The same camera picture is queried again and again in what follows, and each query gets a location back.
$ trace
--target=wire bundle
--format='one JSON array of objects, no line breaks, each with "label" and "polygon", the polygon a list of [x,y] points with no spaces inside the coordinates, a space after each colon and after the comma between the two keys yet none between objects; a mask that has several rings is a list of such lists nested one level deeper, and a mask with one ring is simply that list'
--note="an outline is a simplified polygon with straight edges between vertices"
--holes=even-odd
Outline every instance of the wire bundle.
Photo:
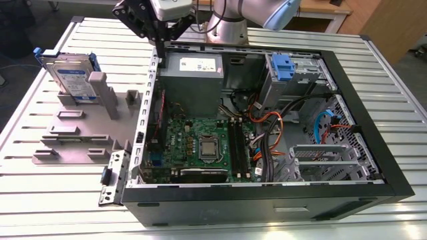
[{"label": "wire bundle", "polygon": [[239,117],[242,117],[241,114],[234,113],[234,112],[230,110],[230,108],[229,108],[226,105],[223,105],[223,104],[221,104],[221,105],[218,106],[218,109],[219,109],[229,117],[231,117],[231,118],[239,118]]},{"label": "wire bundle", "polygon": [[262,154],[262,160],[263,160],[263,168],[266,170],[262,171],[262,181],[263,182],[273,182],[274,181],[274,159],[273,159],[273,153],[270,151],[270,143],[269,143],[269,137],[271,135],[271,132],[274,130],[275,125],[278,124],[278,120],[282,121],[282,118],[290,113],[290,111],[299,105],[299,103],[305,102],[309,99],[313,98],[330,98],[334,96],[334,93],[321,93],[321,94],[311,94],[299,97],[294,101],[291,101],[286,107],[282,109],[279,116],[274,118],[273,122],[269,125],[269,128],[266,130],[266,134],[262,139],[261,143],[261,154]]},{"label": "wire bundle", "polygon": [[[273,151],[271,155],[283,156],[286,155],[286,153],[281,151]],[[262,152],[258,152],[257,155],[254,156],[254,161],[258,161],[261,158],[262,158]]]}]

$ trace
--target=blue cable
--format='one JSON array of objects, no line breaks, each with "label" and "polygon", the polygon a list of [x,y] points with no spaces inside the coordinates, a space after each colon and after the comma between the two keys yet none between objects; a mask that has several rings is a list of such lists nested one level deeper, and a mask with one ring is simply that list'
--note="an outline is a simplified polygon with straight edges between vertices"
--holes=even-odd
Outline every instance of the blue cable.
[{"label": "blue cable", "polygon": [[319,123],[321,123],[321,118],[323,117],[323,115],[330,115],[333,117],[334,116],[334,112],[327,109],[326,111],[321,112],[318,117],[315,118],[315,121],[314,121],[314,139],[315,139],[317,144],[321,144]]}]

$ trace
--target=cable connector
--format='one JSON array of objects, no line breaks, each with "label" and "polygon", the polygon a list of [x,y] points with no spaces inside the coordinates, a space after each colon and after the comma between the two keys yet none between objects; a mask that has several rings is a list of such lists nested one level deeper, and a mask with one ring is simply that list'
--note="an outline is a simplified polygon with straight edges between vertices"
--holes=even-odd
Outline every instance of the cable connector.
[{"label": "cable connector", "polygon": [[351,133],[354,133],[354,134],[362,134],[362,126],[361,125],[351,125],[351,127],[350,127],[350,131],[351,131]]},{"label": "cable connector", "polygon": [[323,95],[325,95],[325,98],[331,98],[335,95],[342,95],[342,91],[341,90],[335,90],[335,91],[331,91],[329,93],[325,93]]},{"label": "cable connector", "polygon": [[342,115],[334,115],[334,116],[331,117],[330,124],[331,124],[331,125],[338,125],[338,124],[341,123],[342,118],[343,118]]}]

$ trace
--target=hard drive label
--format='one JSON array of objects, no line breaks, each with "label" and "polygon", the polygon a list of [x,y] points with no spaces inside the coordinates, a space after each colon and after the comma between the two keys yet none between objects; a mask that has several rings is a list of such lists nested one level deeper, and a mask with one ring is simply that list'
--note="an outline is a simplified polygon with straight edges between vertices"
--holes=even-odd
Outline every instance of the hard drive label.
[{"label": "hard drive label", "polygon": [[79,103],[94,103],[96,94],[91,84],[87,82],[88,75],[83,70],[59,69],[58,76],[70,94]]}]

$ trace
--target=slotted metal table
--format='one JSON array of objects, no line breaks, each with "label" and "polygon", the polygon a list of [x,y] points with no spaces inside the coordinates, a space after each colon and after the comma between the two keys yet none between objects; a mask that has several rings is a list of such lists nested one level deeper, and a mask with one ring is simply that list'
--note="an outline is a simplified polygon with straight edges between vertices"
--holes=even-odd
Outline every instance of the slotted metal table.
[{"label": "slotted metal table", "polygon": [[[154,46],[115,19],[74,18],[56,49],[94,52],[115,92],[144,93]],[[251,28],[250,45],[334,51],[415,196],[339,220],[144,227],[124,207],[98,207],[102,165],[35,166],[32,154],[60,103],[43,69],[0,134],[0,236],[75,239],[426,239],[427,114],[369,40],[357,35]],[[180,41],[203,42],[187,32]]]}]

